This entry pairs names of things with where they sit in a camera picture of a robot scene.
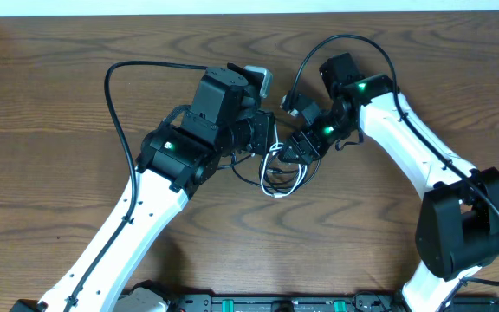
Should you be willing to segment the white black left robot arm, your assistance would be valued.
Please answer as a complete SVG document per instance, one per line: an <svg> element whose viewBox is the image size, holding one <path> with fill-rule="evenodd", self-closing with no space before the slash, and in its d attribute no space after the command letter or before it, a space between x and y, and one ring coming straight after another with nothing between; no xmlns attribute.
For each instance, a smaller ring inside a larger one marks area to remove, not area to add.
<svg viewBox="0 0 499 312"><path fill-rule="evenodd" d="M261 109L272 74L230 63L203 66L194 99L175 107L133 157L113 102L107 107L125 149L130 178L120 201L67 274L15 311L115 311L126 283L162 230L233 152L265 154L275 117Z"/></svg>

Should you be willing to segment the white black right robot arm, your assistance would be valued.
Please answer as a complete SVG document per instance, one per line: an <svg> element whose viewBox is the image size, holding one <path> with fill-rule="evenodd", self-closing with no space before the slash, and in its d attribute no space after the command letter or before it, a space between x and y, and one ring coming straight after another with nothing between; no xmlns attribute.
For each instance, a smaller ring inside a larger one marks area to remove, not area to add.
<svg viewBox="0 0 499 312"><path fill-rule="evenodd" d="M284 111L305 120L278 156L309 165L357 132L376 141L421 198L415 244L420 263L403 286L396 309L443 311L456 292L499 257L499 171L478 170L447 147L417 117L395 74L365 77L350 54L329 58L320 75L333 105L288 91Z"/></svg>

